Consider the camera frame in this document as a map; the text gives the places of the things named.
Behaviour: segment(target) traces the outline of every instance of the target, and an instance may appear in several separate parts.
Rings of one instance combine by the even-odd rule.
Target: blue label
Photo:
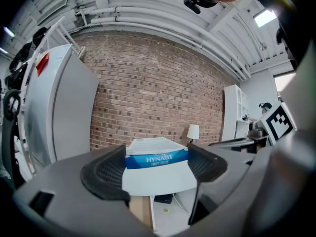
[[[182,149],[158,155],[132,155],[125,159],[127,169],[150,168],[168,165],[188,159],[188,151]]]

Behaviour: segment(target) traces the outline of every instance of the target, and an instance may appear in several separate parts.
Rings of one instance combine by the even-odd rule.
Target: person
[[[196,5],[211,8],[218,2],[234,2],[237,0],[185,0],[185,5],[195,13]],[[258,0],[265,8],[274,11],[278,17],[280,30],[278,31],[286,48],[293,56],[294,69],[304,58],[305,52],[311,39],[315,39],[313,24],[309,22],[311,15],[310,9],[313,8],[313,0]]]
[[[264,116],[272,108],[272,104],[270,104],[270,103],[259,104],[259,107],[262,108],[261,113],[262,113],[262,116]],[[258,121],[256,118],[248,118],[248,119],[251,122]]]
[[[263,116],[272,108],[272,104],[264,103],[264,104],[260,104],[259,107],[262,108],[261,113],[262,113],[262,116]]]

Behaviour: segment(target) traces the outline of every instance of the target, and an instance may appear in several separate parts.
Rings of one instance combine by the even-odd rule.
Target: brick wall
[[[199,143],[220,140],[223,89],[237,81],[211,60],[147,34],[97,32],[74,38],[86,46],[83,62],[99,77],[92,149],[160,136],[185,145],[190,124],[200,125]]]

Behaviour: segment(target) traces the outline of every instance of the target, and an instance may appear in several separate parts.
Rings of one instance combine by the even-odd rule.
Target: pipe
[[[200,34],[208,37],[211,41],[213,41],[218,46],[220,46],[223,50],[225,50],[233,58],[233,60],[235,60],[237,62],[237,64],[241,67],[243,72],[249,78],[251,78],[250,73],[247,71],[245,66],[238,60],[238,58],[233,54],[233,52],[231,52],[224,44],[222,44],[218,39],[216,39],[211,33],[207,32],[202,27],[197,26],[196,24],[194,24],[194,23],[192,23],[192,22],[190,22],[190,21],[188,21],[186,19],[183,19],[181,17],[175,16],[175,15],[163,12],[163,11],[153,10],[153,9],[146,9],[146,8],[115,7],[114,10],[115,10],[115,12],[136,12],[136,13],[148,14],[148,15],[151,15],[151,16],[158,16],[158,17],[169,19],[171,21],[178,22],[178,23],[183,24],[183,25],[185,25],[187,27],[190,27],[191,29],[193,29],[193,30],[199,32]],[[109,12],[109,8],[100,9],[100,10],[96,10],[96,11],[97,11],[97,13],[105,13],[105,12]]]
[[[172,31],[174,31],[176,33],[180,33],[182,35],[185,35],[185,36],[187,36],[187,37],[189,37],[189,38],[191,38],[193,40],[196,40],[197,42],[201,43],[202,45],[206,46],[207,48],[213,50],[220,57],[222,57],[226,61],[227,64],[232,66],[240,74],[239,77],[242,77],[243,79],[246,79],[245,75],[240,71],[240,69],[234,63],[231,63],[231,60],[229,59],[229,57],[227,55],[225,55],[223,52],[221,52],[218,49],[214,50],[213,46],[210,43],[206,42],[202,38],[199,38],[199,37],[193,35],[192,33],[188,32],[186,30],[180,29],[180,28],[178,28],[178,27],[176,27],[174,25],[163,23],[161,21],[157,21],[157,20],[154,20],[154,19],[117,16],[116,17],[116,21],[119,21],[119,22],[136,22],[136,23],[141,23],[141,24],[150,24],[150,25],[153,25],[153,26],[159,26],[159,27],[162,27],[162,28],[165,28],[165,29],[172,30]],[[103,23],[103,22],[108,22],[107,18],[98,18],[98,19],[92,19],[91,20],[92,24],[94,24],[94,23]]]
[[[187,39],[186,37],[183,37],[181,35],[175,34],[173,32],[161,29],[161,28],[157,28],[157,27],[153,27],[153,26],[148,26],[148,25],[143,25],[143,24],[137,24],[137,23],[130,23],[130,22],[107,22],[107,23],[96,23],[96,24],[89,24],[88,27],[91,26],[109,26],[109,25],[119,25],[119,26],[132,26],[132,27],[139,27],[139,28],[143,28],[143,29],[149,29],[149,30],[153,30],[153,31],[157,31],[157,32],[161,32],[164,34],[168,34],[171,36],[174,36],[178,39],[184,40],[185,42],[190,43],[191,45],[194,45],[195,47],[203,50],[204,52],[206,52],[207,54],[211,55],[212,57],[214,57],[216,60],[218,60],[218,62],[222,63],[223,67],[227,67],[227,69],[229,71],[231,71],[237,79],[240,79],[242,81],[244,81],[242,78],[240,78],[240,76],[231,68],[229,68],[228,65],[225,64],[225,61],[221,60],[221,58],[216,57],[213,53],[211,53],[209,50],[205,49],[203,46],[193,42],[192,40]]]
[[[246,34],[250,37],[250,39],[252,40],[257,53],[259,54],[259,57],[262,61],[265,61],[265,57],[263,56],[262,50],[260,50],[259,43],[258,41],[255,39],[254,34],[252,33],[251,29],[245,24],[245,22],[243,20],[240,20],[238,17],[233,17],[233,19],[235,19],[237,21],[237,23],[240,24],[240,26],[244,29],[244,31],[246,32]]]
[[[75,15],[78,16],[79,14],[81,14],[82,12],[87,15],[89,14],[90,11],[95,11],[97,9],[97,7],[95,6],[91,6],[91,7],[88,7],[88,8],[83,8],[83,9],[78,9],[76,10],[76,13]]]
[[[100,23],[108,23],[115,22],[117,17],[107,17],[107,18],[95,18],[91,19],[91,24],[100,24]]]
[[[200,49],[202,49],[202,46],[193,42],[192,40],[183,37],[181,35],[169,32],[167,30],[161,29],[161,28],[157,28],[157,27],[153,27],[153,26],[148,26],[148,25],[143,25],[143,24],[137,24],[137,23],[129,23],[129,22],[107,22],[107,23],[97,23],[97,24],[89,24],[88,26],[107,26],[107,25],[121,25],[121,26],[132,26],[132,27],[140,27],[140,28],[145,28],[145,29],[149,29],[149,30],[153,30],[153,31],[157,31],[157,32],[161,32],[164,34],[168,34],[171,36],[174,36],[178,39],[184,40],[185,42],[190,43],[191,45],[194,45]]]
[[[116,7],[104,8],[104,9],[99,9],[99,10],[90,10],[90,11],[86,11],[85,14],[98,15],[98,14],[104,14],[104,13],[113,13],[115,12],[115,9]]]
[[[85,14],[83,10],[81,11],[81,17],[83,19],[84,25],[87,26],[87,19],[85,18]]]

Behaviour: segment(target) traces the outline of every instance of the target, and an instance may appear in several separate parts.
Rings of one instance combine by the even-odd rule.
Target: white refrigerator
[[[89,152],[98,77],[73,53],[54,47],[40,76],[34,68],[25,102],[25,135],[37,167]]]

